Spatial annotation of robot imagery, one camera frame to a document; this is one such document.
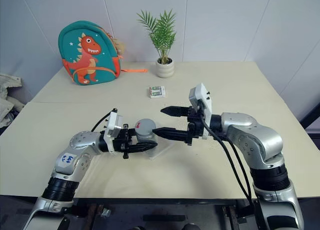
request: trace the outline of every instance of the dinosaur print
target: dinosaur print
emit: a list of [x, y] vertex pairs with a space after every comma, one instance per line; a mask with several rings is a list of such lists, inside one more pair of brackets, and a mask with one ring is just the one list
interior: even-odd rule
[[[98, 55], [101, 53], [100, 45], [94, 41], [91, 36], [86, 36], [84, 33], [81, 34], [81, 37], [78, 37], [79, 44], [77, 50], [81, 53], [78, 55], [77, 61], [68, 62], [64, 61], [63, 64], [65, 68], [68, 70], [69, 68], [72, 70], [77, 70], [80, 68], [93, 68], [96, 67], [96, 62], [98, 60], [93, 57], [93, 55]], [[96, 70], [95, 69], [85, 69], [77, 72], [78, 81], [82, 84], [89, 84], [90, 81], [85, 78], [85, 76], [89, 74], [90, 81], [97, 82]]]

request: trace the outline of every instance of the palm plant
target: palm plant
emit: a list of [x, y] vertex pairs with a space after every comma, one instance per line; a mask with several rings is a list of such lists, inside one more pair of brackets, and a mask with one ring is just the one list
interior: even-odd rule
[[164, 11], [163, 15], [160, 14], [160, 19], [157, 19], [151, 16], [150, 12], [141, 10], [141, 14], [137, 13], [137, 15], [140, 17], [138, 21], [149, 32], [152, 43], [160, 57], [159, 63], [164, 65], [169, 63], [168, 54], [176, 38], [176, 32], [174, 31], [176, 14], [172, 14], [172, 10], [169, 13]]

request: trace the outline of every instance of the silver robot arm segment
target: silver robot arm segment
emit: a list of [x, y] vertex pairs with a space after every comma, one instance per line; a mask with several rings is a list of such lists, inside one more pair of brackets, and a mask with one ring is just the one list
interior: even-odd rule
[[72, 207], [75, 190], [92, 158], [102, 154], [99, 150], [100, 135], [98, 132], [83, 131], [73, 136], [68, 148], [57, 157], [48, 186], [36, 200], [23, 230], [28, 229], [39, 211], [64, 214]]
[[278, 133], [242, 113], [222, 113], [221, 128], [250, 167], [260, 227], [303, 229], [303, 216], [293, 183], [288, 178], [282, 155], [283, 141]]

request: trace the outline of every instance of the wall panel seam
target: wall panel seam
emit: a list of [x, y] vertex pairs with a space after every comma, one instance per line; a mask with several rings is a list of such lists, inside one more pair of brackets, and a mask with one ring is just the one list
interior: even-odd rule
[[265, 16], [265, 13], [266, 13], [266, 11], [267, 11], [269, 2], [270, 2], [270, 0], [268, 0], [267, 3], [266, 3], [266, 5], [265, 5], [265, 8], [264, 8], [264, 11], [263, 11], [263, 13], [262, 13], [262, 15], [261, 15], [259, 24], [258, 24], [258, 26], [257, 26], [257, 28], [256, 28], [256, 31], [255, 31], [255, 33], [254, 33], [254, 35], [253, 35], [253, 38], [252, 38], [252, 40], [251, 40], [251, 42], [250, 42], [249, 48], [248, 48], [248, 50], [247, 50], [247, 52], [246, 52], [246, 55], [245, 55], [243, 61], [246, 61], [246, 60], [247, 60], [248, 54], [249, 54], [249, 52], [250, 52], [250, 49], [251, 49], [251, 47], [252, 47], [252, 45], [253, 45], [253, 43], [254, 43], [254, 41], [255, 41], [255, 39], [256, 39], [256, 35], [257, 35], [257, 33], [258, 33], [258, 30], [259, 30], [259, 28], [260, 28], [260, 25], [261, 25], [261, 23], [262, 23], [262, 20], [263, 20], [263, 18], [264, 18], [264, 16]]
[[187, 23], [187, 8], [188, 8], [188, 0], [185, 0], [184, 31], [183, 31], [182, 59], [181, 59], [181, 61], [184, 61], [185, 40], [186, 40], [186, 23]]
[[108, 19], [109, 19], [109, 23], [110, 23], [110, 27], [111, 27], [111, 31], [112, 31], [112, 36], [113, 36], [113, 37], [116, 37], [116, 36], [115, 36], [115, 33], [114, 33], [114, 30], [113, 30], [113, 28], [112, 28], [112, 24], [111, 24], [111, 20], [110, 20], [108, 8], [107, 8], [106, 0], [103, 0], [103, 1], [104, 1], [104, 7], [105, 7], [106, 15], [108, 16]]
[[288, 81], [287, 85], [283, 88], [283, 90], [280, 92], [280, 95], [285, 91], [285, 89], [288, 87], [288, 85], [290, 84], [290, 82], [293, 80], [293, 78], [296, 76], [296, 74], [299, 72], [299, 70], [302, 68], [302, 66], [304, 65], [304, 63], [307, 61], [307, 59], [309, 58], [309, 56], [312, 54], [312, 52], [315, 50], [315, 48], [317, 47], [317, 45], [319, 44], [320, 39], [316, 42], [316, 44], [314, 45], [314, 47], [311, 49], [311, 51], [309, 52], [309, 54], [306, 56], [306, 58], [304, 59], [304, 61], [300, 64], [300, 66], [298, 67], [298, 69], [295, 71], [295, 73], [292, 75], [292, 77], [290, 78], [290, 80]]
[[40, 27], [38, 20], [36, 19], [36, 17], [35, 17], [35, 15], [33, 14], [31, 8], [29, 7], [29, 4], [27, 3], [27, 0], [23, 0], [23, 1], [24, 1], [24, 3], [25, 3], [26, 7], [28, 8], [30, 14], [32, 15], [32, 18], [34, 19], [36, 25], [39, 27], [39, 29], [40, 29], [43, 37], [44, 37], [45, 40], [46, 40], [46, 42], [49, 44], [50, 49], [52, 50], [52, 52], [53, 52], [54, 54], [57, 54], [57, 52], [53, 49], [52, 45], [50, 44], [50, 42], [49, 42], [47, 36], [45, 35], [44, 31], [43, 31], [42, 28]]

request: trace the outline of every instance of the gray cup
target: gray cup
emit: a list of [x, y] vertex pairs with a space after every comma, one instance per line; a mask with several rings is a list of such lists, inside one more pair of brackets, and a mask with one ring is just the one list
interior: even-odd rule
[[138, 142], [155, 141], [156, 136], [152, 132], [156, 128], [156, 124], [151, 119], [142, 119], [135, 124], [135, 133]]

